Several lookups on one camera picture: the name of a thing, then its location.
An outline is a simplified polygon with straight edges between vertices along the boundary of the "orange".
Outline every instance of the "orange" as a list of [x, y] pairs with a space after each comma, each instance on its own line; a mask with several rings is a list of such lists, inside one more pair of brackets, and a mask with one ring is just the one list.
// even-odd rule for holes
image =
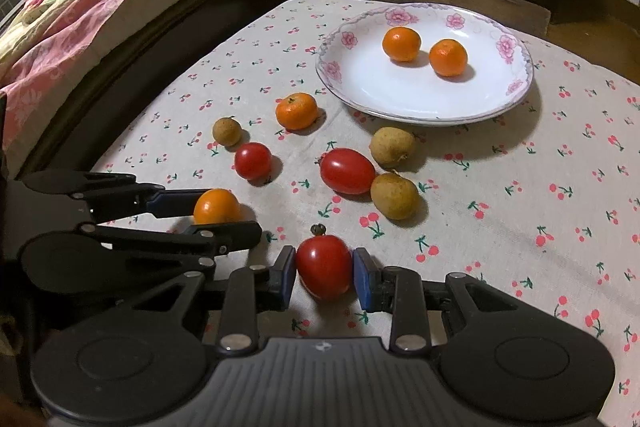
[[297, 131], [309, 127], [318, 118], [316, 99], [306, 92], [295, 92], [276, 107], [276, 120], [285, 129]]
[[440, 76], [456, 76], [466, 68], [468, 57], [463, 45], [454, 39], [436, 42], [429, 52], [429, 61], [433, 70]]
[[226, 188], [212, 188], [198, 198], [193, 208], [196, 225], [212, 223], [235, 223], [242, 221], [240, 203]]
[[396, 62], [411, 62], [420, 51], [422, 40], [411, 28], [391, 28], [382, 39], [382, 49]]

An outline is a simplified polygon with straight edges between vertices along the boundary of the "red tomato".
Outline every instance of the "red tomato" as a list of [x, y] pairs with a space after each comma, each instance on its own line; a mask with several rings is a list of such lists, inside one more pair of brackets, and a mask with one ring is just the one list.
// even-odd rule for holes
[[373, 164], [353, 149], [334, 149], [320, 160], [322, 181], [342, 194], [363, 194], [376, 177]]
[[271, 151], [261, 143], [246, 143], [236, 151], [234, 167], [245, 180], [264, 178], [271, 172]]
[[[314, 233], [326, 231], [323, 225], [314, 225], [311, 230]], [[353, 282], [351, 253], [335, 235], [305, 239], [296, 251], [296, 268], [307, 291], [321, 300], [338, 298]]]

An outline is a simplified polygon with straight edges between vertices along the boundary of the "cherry print tablecloth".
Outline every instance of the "cherry print tablecloth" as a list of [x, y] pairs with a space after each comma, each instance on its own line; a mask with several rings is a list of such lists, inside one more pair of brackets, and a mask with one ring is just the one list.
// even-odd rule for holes
[[[640, 89], [561, 48], [516, 34], [535, 81], [508, 113], [469, 126], [412, 128], [418, 152], [404, 169], [424, 200], [401, 226], [367, 198], [326, 187], [318, 158], [335, 147], [369, 155], [383, 120], [346, 107], [320, 83], [315, 55], [343, 20], [383, 3], [291, 0], [239, 31], [163, 92], [108, 150], [96, 169], [132, 172], [169, 188], [230, 188], [265, 230], [253, 251], [220, 259], [223, 279], [245, 264], [270, 264], [322, 222], [383, 265], [443, 280], [465, 271], [599, 338], [616, 361], [601, 419], [618, 427], [640, 416]], [[325, 118], [289, 134], [274, 117], [279, 99], [313, 94]], [[267, 183], [232, 170], [212, 124], [232, 116], [277, 156]], [[181, 230], [182, 219], [136, 216], [115, 223]], [[380, 335], [390, 317], [363, 312], [354, 295], [318, 304], [296, 283], [290, 309], [262, 314], [265, 335]], [[216, 327], [212, 316], [211, 330]]]

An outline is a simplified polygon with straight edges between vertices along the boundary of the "pink blanket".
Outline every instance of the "pink blanket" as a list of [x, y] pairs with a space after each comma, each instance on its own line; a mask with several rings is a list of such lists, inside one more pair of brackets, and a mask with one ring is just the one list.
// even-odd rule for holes
[[2, 79], [7, 95], [5, 150], [37, 110], [43, 93], [73, 67], [96, 33], [124, 0], [75, 0]]

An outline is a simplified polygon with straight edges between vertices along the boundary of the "tomato stem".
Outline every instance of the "tomato stem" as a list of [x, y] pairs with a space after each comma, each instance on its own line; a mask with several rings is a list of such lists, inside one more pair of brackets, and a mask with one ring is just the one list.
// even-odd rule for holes
[[322, 223], [318, 223], [317, 225], [311, 226], [311, 233], [318, 237], [319, 235], [324, 235], [326, 233], [326, 226]]

